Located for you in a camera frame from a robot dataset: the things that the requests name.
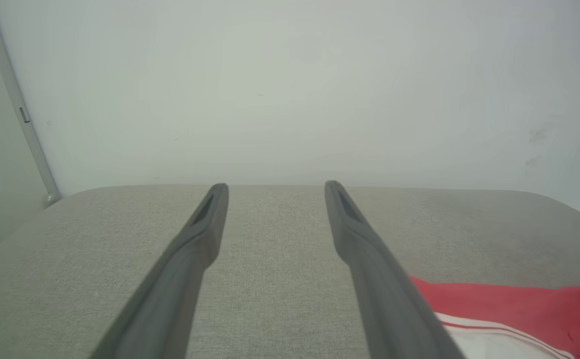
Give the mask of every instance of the white stripe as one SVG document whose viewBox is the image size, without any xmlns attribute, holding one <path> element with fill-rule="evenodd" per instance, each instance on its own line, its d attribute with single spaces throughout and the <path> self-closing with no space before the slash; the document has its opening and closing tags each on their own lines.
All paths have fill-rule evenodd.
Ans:
<svg viewBox="0 0 580 359">
<path fill-rule="evenodd" d="M 518 338 L 523 339 L 525 341 L 528 341 L 530 343 L 540 345 L 540 346 L 544 347 L 545 349 L 549 350 L 550 352 L 553 352 L 558 357 L 567 358 L 567 359 L 575 359 L 574 356 L 571 355 L 571 353 L 565 352 L 564 350 L 556 349 L 556 348 L 552 347 L 551 345 L 548 345 L 547 343 L 541 341 L 540 339 L 538 339 L 534 336 L 531 336 L 525 332 L 521 332 L 518 329 L 514 329 L 514 328 L 509 327 L 509 326 L 504 325 L 504 324 L 496 323 L 493 321 L 470 320 L 468 318 L 460 318 L 460 317 L 450 316 L 450 315 L 442 314 L 442 313 L 436 313 L 436 316 L 443 323 L 463 325 L 465 327 L 484 327 L 483 329 L 468 329 L 468 330 L 474 331 L 474 332 L 481 331 L 484 333 L 498 333 L 498 332 L 500 332 L 500 334 L 509 334 L 510 336 L 518 337 Z"/>
</svg>

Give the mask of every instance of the gray fabric surface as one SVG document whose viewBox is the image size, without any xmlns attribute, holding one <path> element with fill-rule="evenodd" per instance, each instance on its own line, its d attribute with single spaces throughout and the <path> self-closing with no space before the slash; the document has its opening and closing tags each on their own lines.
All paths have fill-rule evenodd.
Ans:
<svg viewBox="0 0 580 359">
<path fill-rule="evenodd" d="M 0 245 L 0 359 L 86 358 L 208 186 L 65 198 Z M 580 213 L 515 191 L 348 188 L 400 263 L 432 282 L 580 285 Z M 366 358 L 319 186 L 232 186 L 189 358 Z"/>
</svg>

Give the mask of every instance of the red cloth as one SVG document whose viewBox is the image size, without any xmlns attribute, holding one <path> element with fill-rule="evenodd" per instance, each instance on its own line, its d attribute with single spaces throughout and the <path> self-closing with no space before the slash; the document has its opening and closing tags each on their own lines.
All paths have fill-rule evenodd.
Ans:
<svg viewBox="0 0 580 359">
<path fill-rule="evenodd" d="M 554 290 L 411 280 L 434 312 L 508 325 L 580 359 L 580 287 Z"/>
</svg>

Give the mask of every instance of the red and white fabric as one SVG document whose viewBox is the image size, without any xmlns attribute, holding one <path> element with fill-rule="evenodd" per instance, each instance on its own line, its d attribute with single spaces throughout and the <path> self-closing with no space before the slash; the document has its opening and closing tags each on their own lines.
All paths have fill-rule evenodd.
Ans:
<svg viewBox="0 0 580 359">
<path fill-rule="evenodd" d="M 411 280 L 467 359 L 580 359 L 580 286 Z"/>
</svg>

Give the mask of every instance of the red stripe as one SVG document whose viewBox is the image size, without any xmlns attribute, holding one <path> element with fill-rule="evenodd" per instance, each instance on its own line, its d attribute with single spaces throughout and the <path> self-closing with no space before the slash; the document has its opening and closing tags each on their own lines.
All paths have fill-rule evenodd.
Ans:
<svg viewBox="0 0 580 359">
<path fill-rule="evenodd" d="M 411 279 L 435 312 L 504 324 L 580 359 L 580 287 L 553 290 Z"/>
</svg>

